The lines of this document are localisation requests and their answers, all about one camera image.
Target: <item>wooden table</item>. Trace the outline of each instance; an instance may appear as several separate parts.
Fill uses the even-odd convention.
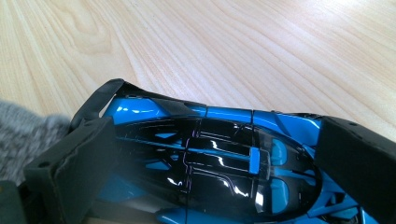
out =
[[[391,1],[0,3],[0,98],[72,117],[121,77],[208,105],[354,120],[396,141]]]

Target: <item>gray fabric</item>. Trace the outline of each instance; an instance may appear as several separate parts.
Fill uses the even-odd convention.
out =
[[[19,185],[23,167],[65,137],[70,120],[62,115],[39,117],[0,100],[0,179]]]

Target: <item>toy car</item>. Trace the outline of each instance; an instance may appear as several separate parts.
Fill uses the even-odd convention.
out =
[[[170,106],[183,110],[169,115]],[[163,223],[369,223],[314,164],[320,116],[140,94],[117,96],[104,116],[114,119],[121,156],[100,199],[146,209]],[[134,202],[146,195],[158,199],[149,209]]]
[[[128,222],[150,217],[160,223],[377,223],[362,205],[379,220],[394,216],[388,213],[394,204],[365,200],[368,190],[378,199],[384,191],[362,184],[377,175],[367,173],[361,182],[354,169],[373,169],[361,166],[365,154],[350,154],[384,141],[382,149],[393,150],[394,143],[347,120],[207,106],[115,79],[77,112],[71,130],[70,139],[52,150],[70,147],[65,156],[48,162],[56,153],[47,153],[25,172],[30,189],[43,193],[44,204],[59,208],[49,214],[66,223],[80,220],[90,208],[92,216]],[[362,136],[375,139],[362,142]],[[383,162],[394,167],[393,158]],[[383,190],[393,197],[395,183],[387,183]],[[78,199],[70,197],[70,189]],[[82,203],[94,198],[106,209]],[[100,214],[111,207],[134,215]]]

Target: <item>glossy black surface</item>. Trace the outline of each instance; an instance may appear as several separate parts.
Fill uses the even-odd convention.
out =
[[[158,119],[120,125],[117,136],[122,148],[119,173],[139,188],[186,209],[243,222],[285,220],[305,214],[321,188],[318,170],[302,146],[248,123]],[[274,139],[287,150],[287,161],[277,167],[270,160]],[[251,147],[260,149],[257,175],[249,172]],[[276,175],[276,169],[292,175]],[[281,213],[273,211],[274,179],[289,187]]]

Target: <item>car window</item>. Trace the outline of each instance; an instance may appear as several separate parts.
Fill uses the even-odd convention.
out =
[[[148,143],[158,147],[184,149],[194,135],[198,119],[161,119],[131,123],[117,127],[118,138]]]
[[[252,146],[253,132],[249,124],[221,119],[202,119],[199,137]]]

